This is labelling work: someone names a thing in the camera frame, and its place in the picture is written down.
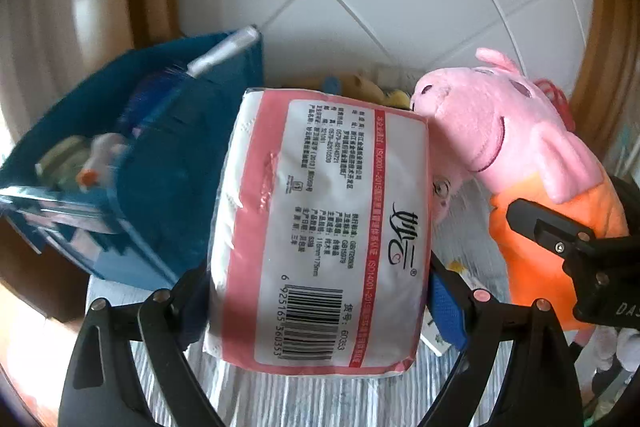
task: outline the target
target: white toy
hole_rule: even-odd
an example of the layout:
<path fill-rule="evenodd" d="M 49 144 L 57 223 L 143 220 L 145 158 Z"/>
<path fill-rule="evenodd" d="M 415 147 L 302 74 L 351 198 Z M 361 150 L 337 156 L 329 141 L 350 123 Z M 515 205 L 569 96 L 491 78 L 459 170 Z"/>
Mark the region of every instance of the white toy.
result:
<path fill-rule="evenodd" d="M 98 134 L 91 143 L 91 156 L 76 176 L 80 190 L 86 192 L 95 185 L 107 187 L 111 184 L 114 159 L 127 147 L 127 139 L 116 132 Z"/>

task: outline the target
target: plush pig ear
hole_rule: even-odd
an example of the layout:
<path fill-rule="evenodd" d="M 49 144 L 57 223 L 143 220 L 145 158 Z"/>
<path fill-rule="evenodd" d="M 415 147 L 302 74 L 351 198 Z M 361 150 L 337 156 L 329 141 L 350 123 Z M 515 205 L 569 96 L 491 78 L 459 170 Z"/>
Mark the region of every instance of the plush pig ear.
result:
<path fill-rule="evenodd" d="M 596 156 L 575 134 L 549 122 L 537 123 L 530 145 L 546 195 L 556 204 L 602 183 Z"/>
<path fill-rule="evenodd" d="M 487 62 L 495 68 L 509 71 L 510 73 L 520 74 L 518 67 L 511 61 L 504 53 L 497 52 L 496 50 L 490 50 L 489 48 L 476 49 L 476 58 Z"/>

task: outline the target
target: red stripe with text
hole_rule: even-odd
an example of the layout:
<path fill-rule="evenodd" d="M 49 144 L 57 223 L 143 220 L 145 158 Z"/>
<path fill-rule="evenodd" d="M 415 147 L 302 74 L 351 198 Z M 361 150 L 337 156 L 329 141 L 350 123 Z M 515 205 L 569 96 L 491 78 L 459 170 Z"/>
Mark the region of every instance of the red stripe with text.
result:
<path fill-rule="evenodd" d="M 380 235 L 383 209 L 385 206 L 385 165 L 386 165 L 386 120 L 385 112 L 375 111 L 373 147 L 373 184 L 371 189 L 371 216 L 369 218 L 369 246 L 364 271 L 364 288 L 356 343 L 351 354 L 349 367 L 360 367 L 369 343 L 369 331 L 373 304 L 378 285 L 378 262 L 380 260 Z"/>

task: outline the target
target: barcode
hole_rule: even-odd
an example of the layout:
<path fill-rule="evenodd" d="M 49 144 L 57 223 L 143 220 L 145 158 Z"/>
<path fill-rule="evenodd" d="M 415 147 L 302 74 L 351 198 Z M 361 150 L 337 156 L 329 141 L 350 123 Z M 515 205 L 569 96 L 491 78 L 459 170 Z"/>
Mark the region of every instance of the barcode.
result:
<path fill-rule="evenodd" d="M 331 360 L 342 311 L 342 290 L 287 284 L 283 360 Z"/>

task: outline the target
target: teal storage box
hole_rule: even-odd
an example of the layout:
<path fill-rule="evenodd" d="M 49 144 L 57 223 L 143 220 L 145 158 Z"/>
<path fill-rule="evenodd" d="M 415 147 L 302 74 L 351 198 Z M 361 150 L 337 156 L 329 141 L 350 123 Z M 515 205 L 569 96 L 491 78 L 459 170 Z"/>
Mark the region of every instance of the teal storage box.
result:
<path fill-rule="evenodd" d="M 128 52 L 60 100 L 0 168 L 0 204 L 37 250 L 52 244 L 82 269 L 144 289 L 171 287 L 207 255 L 210 220 L 242 95 L 263 85 L 262 41 L 186 77 L 118 159 L 113 187 L 87 193 L 38 186 L 37 161 L 78 134 L 113 132 L 147 74 L 186 64 L 229 34 Z"/>

